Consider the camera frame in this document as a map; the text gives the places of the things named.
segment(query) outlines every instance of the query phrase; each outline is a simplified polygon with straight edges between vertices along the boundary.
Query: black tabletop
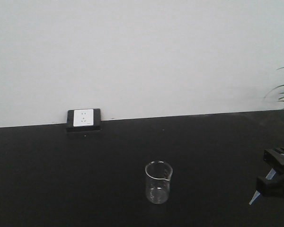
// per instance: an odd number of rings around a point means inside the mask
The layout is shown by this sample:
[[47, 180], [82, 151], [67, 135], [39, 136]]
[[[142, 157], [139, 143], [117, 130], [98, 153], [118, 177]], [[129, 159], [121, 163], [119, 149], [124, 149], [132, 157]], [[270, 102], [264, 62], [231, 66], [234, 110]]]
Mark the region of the black tabletop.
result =
[[[284, 110], [0, 128], [0, 227], [284, 227], [284, 199], [260, 196]], [[169, 200], [145, 197], [144, 167], [174, 170]]]

